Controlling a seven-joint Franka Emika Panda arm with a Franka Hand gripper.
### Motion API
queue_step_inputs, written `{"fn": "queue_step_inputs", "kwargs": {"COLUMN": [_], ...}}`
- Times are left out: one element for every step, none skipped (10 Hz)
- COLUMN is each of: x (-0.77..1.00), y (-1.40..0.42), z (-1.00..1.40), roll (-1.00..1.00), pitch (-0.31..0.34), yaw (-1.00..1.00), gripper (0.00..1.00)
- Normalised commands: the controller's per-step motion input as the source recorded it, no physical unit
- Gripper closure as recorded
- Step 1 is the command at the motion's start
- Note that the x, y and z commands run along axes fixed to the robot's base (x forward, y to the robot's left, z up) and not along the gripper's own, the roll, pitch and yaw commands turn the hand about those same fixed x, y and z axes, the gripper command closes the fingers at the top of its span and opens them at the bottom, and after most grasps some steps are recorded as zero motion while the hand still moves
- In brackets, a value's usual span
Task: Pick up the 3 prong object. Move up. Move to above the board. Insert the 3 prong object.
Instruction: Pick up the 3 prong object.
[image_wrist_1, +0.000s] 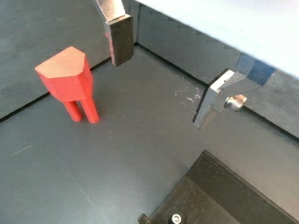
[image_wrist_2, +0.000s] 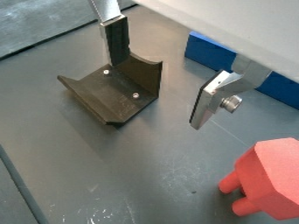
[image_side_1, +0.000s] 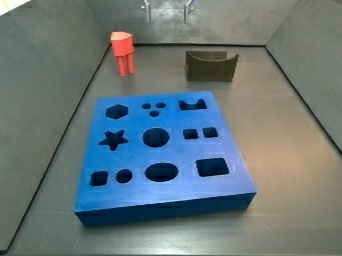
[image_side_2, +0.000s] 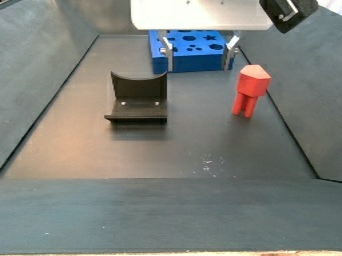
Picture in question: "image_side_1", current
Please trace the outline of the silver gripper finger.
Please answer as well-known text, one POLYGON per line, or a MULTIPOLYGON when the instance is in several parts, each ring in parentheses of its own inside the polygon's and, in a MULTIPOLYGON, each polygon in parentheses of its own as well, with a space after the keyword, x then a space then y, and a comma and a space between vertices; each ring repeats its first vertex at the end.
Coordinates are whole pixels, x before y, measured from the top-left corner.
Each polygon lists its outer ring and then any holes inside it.
POLYGON ((141 0, 141 10, 145 13, 145 21, 151 22, 151 3, 149 0, 141 0))
POLYGON ((183 14, 183 18, 184 18, 184 24, 187 24, 188 22, 188 18, 189 18, 189 13, 193 11, 193 3, 195 0, 187 0, 184 3, 184 14, 183 14))

